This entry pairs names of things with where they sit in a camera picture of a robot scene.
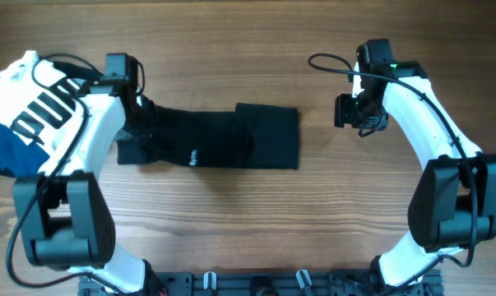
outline black mounting plate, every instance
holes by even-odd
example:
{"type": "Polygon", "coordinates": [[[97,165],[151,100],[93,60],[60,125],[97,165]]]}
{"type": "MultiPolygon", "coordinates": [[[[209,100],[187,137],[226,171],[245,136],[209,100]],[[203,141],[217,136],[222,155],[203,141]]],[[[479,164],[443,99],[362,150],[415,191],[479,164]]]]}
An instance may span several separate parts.
{"type": "MultiPolygon", "coordinates": [[[[312,292],[314,296],[369,296],[366,281],[368,270],[333,270],[330,272],[311,272],[312,292]]],[[[212,294],[203,289],[204,275],[190,272],[158,272],[162,283],[167,287],[169,296],[257,296],[261,288],[258,283],[271,283],[279,296],[302,296],[295,273],[252,273],[219,274],[217,273],[217,290],[212,294]]],[[[101,285],[86,277],[80,278],[78,296],[110,296],[101,285]]],[[[439,270],[431,270],[424,276],[422,283],[396,296],[443,296],[442,276],[439,270]]]]}

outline wire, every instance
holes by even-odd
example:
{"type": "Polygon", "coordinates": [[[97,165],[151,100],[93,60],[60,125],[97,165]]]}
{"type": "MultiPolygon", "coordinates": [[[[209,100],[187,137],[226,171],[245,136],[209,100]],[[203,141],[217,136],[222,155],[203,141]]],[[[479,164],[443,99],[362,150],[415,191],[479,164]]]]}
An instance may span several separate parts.
{"type": "MultiPolygon", "coordinates": [[[[103,73],[100,72],[100,70],[98,70],[93,64],[91,64],[90,62],[88,62],[84,58],[80,58],[80,57],[78,57],[76,55],[73,55],[73,54],[70,54],[70,53],[52,53],[52,54],[49,54],[49,55],[46,55],[46,56],[41,57],[40,61],[42,59],[49,60],[50,58],[56,58],[56,57],[65,57],[65,58],[72,58],[72,59],[78,60],[80,62],[83,62],[85,65],[89,66],[90,69],[94,70],[98,74],[103,75],[103,73]]],[[[34,74],[34,68],[32,68],[32,78],[34,78],[34,75],[33,75],[34,74]]]]}
{"type": "Polygon", "coordinates": [[[138,66],[140,66],[141,69],[141,87],[140,87],[140,91],[138,91],[137,93],[137,96],[141,95],[146,88],[146,72],[145,70],[143,70],[143,65],[141,64],[140,61],[138,61],[138,66]]]}
{"type": "Polygon", "coordinates": [[[363,127],[359,130],[358,135],[359,135],[360,137],[366,137],[366,136],[370,136],[370,135],[372,135],[373,133],[377,132],[377,131],[379,130],[379,128],[381,127],[382,122],[383,122],[383,121],[385,121],[385,118],[386,118],[386,117],[387,117],[387,115],[386,115],[386,114],[384,114],[384,115],[381,117],[381,121],[380,121],[378,124],[376,124],[376,126],[375,126],[372,130],[370,130],[370,131],[368,131],[368,132],[366,132],[366,133],[363,133],[363,131],[364,131],[364,126],[363,126],[363,127]]]}
{"type": "MultiPolygon", "coordinates": [[[[310,59],[308,60],[308,64],[311,66],[311,67],[315,67],[315,65],[313,65],[310,61],[313,60],[314,58],[316,57],[326,57],[326,58],[334,58],[338,61],[341,61],[343,62],[350,71],[353,71],[354,69],[352,68],[352,65],[350,65],[350,63],[348,61],[346,61],[344,58],[341,58],[340,56],[336,56],[335,54],[331,54],[331,53],[315,53],[313,56],[310,57],[310,59]]],[[[351,74],[348,74],[348,82],[354,82],[354,75],[351,75],[351,74]]]]}
{"type": "Polygon", "coordinates": [[[325,72],[330,72],[330,73],[337,73],[337,74],[346,74],[346,75],[358,75],[358,76],[366,76],[366,77],[372,77],[372,78],[377,78],[381,79],[384,81],[389,81],[392,83],[396,83],[400,86],[405,87],[406,89],[414,92],[416,95],[419,96],[420,100],[424,101],[435,113],[438,115],[439,120],[442,122],[443,126],[447,130],[449,136],[452,139],[452,144],[457,148],[458,152],[460,153],[461,156],[461,162],[463,164],[464,170],[467,173],[467,178],[469,182],[469,187],[471,188],[471,207],[472,207],[472,215],[471,215],[471,244],[469,245],[469,250],[467,253],[467,258],[465,262],[459,261],[457,258],[451,255],[439,255],[438,258],[433,261],[429,266],[427,266],[425,269],[423,269],[417,276],[413,276],[410,280],[407,280],[405,283],[401,284],[400,286],[397,286],[396,289],[400,289],[402,286],[407,286],[409,283],[413,282],[413,279],[418,279],[424,274],[427,273],[427,271],[430,271],[433,267],[435,267],[440,261],[443,259],[448,259],[452,262],[454,262],[457,266],[462,267],[462,268],[467,268],[471,265],[473,259],[474,259],[474,253],[475,253],[475,245],[476,245],[476,233],[477,233],[477,217],[478,217],[478,196],[476,194],[476,185],[475,185],[475,178],[474,174],[472,172],[471,165],[469,164],[469,160],[467,159],[467,155],[465,151],[463,150],[463,147],[461,146],[460,139],[454,131],[452,130],[452,127],[448,123],[447,119],[443,116],[441,110],[436,106],[432,100],[430,100],[426,94],[420,92],[413,86],[400,81],[398,79],[386,77],[386,76],[381,76],[381,75],[376,75],[376,74],[370,74],[370,73],[361,73],[361,72],[355,72],[355,71],[346,71],[346,70],[341,70],[341,69],[333,69],[329,67],[321,67],[312,62],[312,60],[316,57],[326,57],[326,58],[334,58],[337,60],[342,61],[344,64],[349,64],[344,58],[338,57],[333,54],[328,54],[328,53],[315,53],[308,59],[308,65],[310,67],[313,67],[317,70],[320,71],[325,71],[325,72]]]}
{"type": "MultiPolygon", "coordinates": [[[[49,91],[52,94],[53,94],[53,91],[49,87],[42,85],[39,81],[37,81],[35,79],[34,72],[35,72],[35,68],[37,67],[37,65],[42,60],[53,58],[53,57],[76,58],[77,60],[79,60],[79,61],[84,62],[85,64],[87,64],[90,68],[92,68],[92,70],[99,72],[89,62],[85,61],[82,58],[73,56],[71,54],[67,54],[67,53],[55,53],[55,54],[50,54],[48,56],[41,57],[41,59],[34,65],[34,67],[32,67],[32,73],[31,73],[32,80],[34,81],[34,83],[36,85],[38,85],[39,87],[41,87],[41,88],[49,91]]],[[[14,268],[13,268],[13,250],[14,250],[14,247],[16,245],[17,236],[19,235],[19,232],[21,231],[22,225],[25,223],[26,217],[30,213],[30,210],[32,209],[32,207],[34,206],[34,204],[44,195],[45,190],[48,189],[48,186],[49,186],[49,183],[50,183],[49,180],[51,180],[52,178],[55,178],[56,175],[59,173],[59,171],[61,171],[61,169],[63,168],[63,166],[68,162],[68,158],[72,154],[72,151],[76,147],[77,142],[80,140],[80,137],[81,137],[82,133],[84,132],[84,130],[86,128],[86,124],[88,123],[88,120],[89,120],[89,116],[90,115],[89,115],[89,109],[86,106],[85,102],[83,102],[82,100],[78,99],[73,94],[71,94],[71,96],[83,108],[83,119],[81,120],[81,125],[80,125],[79,129],[77,130],[76,135],[72,139],[72,142],[71,142],[70,146],[67,148],[67,150],[63,154],[63,157],[58,161],[58,165],[56,165],[56,168],[39,185],[38,190],[35,192],[35,194],[33,195],[33,197],[29,200],[28,205],[25,208],[25,211],[23,211],[23,213],[21,214],[21,216],[17,220],[16,225],[14,226],[14,229],[12,230],[12,234],[10,236],[10,240],[8,241],[8,246],[7,246],[7,255],[6,255],[7,272],[8,272],[8,275],[10,276],[10,278],[12,278],[12,280],[16,284],[18,284],[18,285],[20,285],[22,287],[26,287],[26,288],[33,288],[33,289],[36,289],[36,288],[47,288],[47,287],[53,286],[55,284],[60,284],[60,283],[65,282],[67,280],[70,280],[70,279],[79,277],[79,276],[87,276],[87,277],[89,277],[89,278],[91,278],[91,279],[93,279],[93,280],[101,283],[102,285],[107,286],[107,287],[113,289],[114,291],[118,292],[119,294],[124,295],[125,293],[121,289],[119,289],[118,287],[115,287],[115,286],[107,283],[105,280],[101,279],[97,275],[94,275],[94,274],[92,274],[90,272],[80,272],[80,273],[76,273],[76,274],[72,274],[72,275],[67,275],[67,276],[64,276],[64,277],[59,278],[59,279],[56,279],[56,280],[51,280],[51,281],[46,282],[46,283],[37,283],[37,284],[34,284],[34,283],[29,283],[29,282],[26,282],[26,281],[20,279],[16,275],[16,272],[14,271],[14,268]]]]}

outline white logo on sock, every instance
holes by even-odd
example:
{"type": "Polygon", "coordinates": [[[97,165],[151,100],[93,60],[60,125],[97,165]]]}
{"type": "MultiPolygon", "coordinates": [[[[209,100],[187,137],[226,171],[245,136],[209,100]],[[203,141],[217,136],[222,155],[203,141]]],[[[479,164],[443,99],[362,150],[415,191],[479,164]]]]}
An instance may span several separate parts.
{"type": "Polygon", "coordinates": [[[197,150],[193,150],[191,152],[191,161],[189,161],[189,165],[195,166],[197,165],[197,150]]]}

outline wooden table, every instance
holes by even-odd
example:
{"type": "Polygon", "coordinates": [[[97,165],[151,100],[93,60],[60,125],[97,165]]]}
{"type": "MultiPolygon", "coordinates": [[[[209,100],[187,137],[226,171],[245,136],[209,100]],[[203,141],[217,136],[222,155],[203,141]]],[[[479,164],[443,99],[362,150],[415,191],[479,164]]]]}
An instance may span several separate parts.
{"type": "MultiPolygon", "coordinates": [[[[299,108],[296,171],[117,166],[114,147],[100,183],[118,242],[156,271],[365,268],[406,232],[421,167],[394,121],[364,139],[334,128],[334,99],[351,85],[306,61],[327,52],[354,62],[357,46],[381,37],[398,60],[419,61],[462,131],[496,152],[496,2],[0,6],[0,70],[27,49],[101,68],[106,53],[128,52],[145,65],[147,95],[166,107],[299,108]]],[[[27,290],[7,277],[12,183],[0,177],[0,295],[75,294],[76,281],[27,290]]],[[[29,266],[21,245],[15,261],[29,280],[57,276],[29,266]]],[[[496,239],[477,247],[471,268],[440,268],[448,295],[496,294],[496,239]]]]}

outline black lettering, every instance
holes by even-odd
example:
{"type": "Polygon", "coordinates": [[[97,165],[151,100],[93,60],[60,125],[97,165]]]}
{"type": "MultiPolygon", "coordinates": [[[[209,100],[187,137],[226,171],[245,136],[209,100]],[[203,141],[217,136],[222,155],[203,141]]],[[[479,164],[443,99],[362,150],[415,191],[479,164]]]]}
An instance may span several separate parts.
{"type": "Polygon", "coordinates": [[[37,121],[37,119],[33,118],[30,114],[28,114],[25,111],[23,111],[19,116],[17,116],[16,119],[14,119],[14,121],[12,122],[12,125],[10,126],[10,129],[13,130],[14,132],[17,132],[22,136],[25,136],[33,141],[36,141],[41,145],[44,145],[44,143],[43,140],[39,138],[39,134],[41,133],[41,131],[43,131],[43,128],[44,128],[43,123],[40,123],[39,121],[37,121]],[[31,127],[34,130],[34,132],[31,132],[22,125],[20,125],[19,124],[20,121],[26,123],[26,125],[31,127]]]}
{"type": "Polygon", "coordinates": [[[45,108],[41,107],[41,105],[36,102],[32,102],[28,105],[28,109],[32,110],[32,112],[36,113],[39,117],[41,117],[45,122],[49,123],[55,129],[59,129],[65,124],[68,119],[72,117],[72,114],[68,112],[61,104],[52,99],[46,93],[42,93],[37,97],[41,102],[46,104],[49,108],[51,108],[55,113],[57,113],[62,119],[59,120],[55,118],[49,111],[45,108]]]}
{"type": "Polygon", "coordinates": [[[52,90],[52,94],[57,96],[66,106],[68,106],[68,108],[72,109],[72,111],[76,110],[76,103],[74,103],[74,100],[72,99],[72,96],[76,95],[76,90],[68,84],[66,77],[54,83],[49,88],[52,90]],[[68,94],[61,91],[58,86],[61,86],[63,89],[68,91],[68,94]]]}

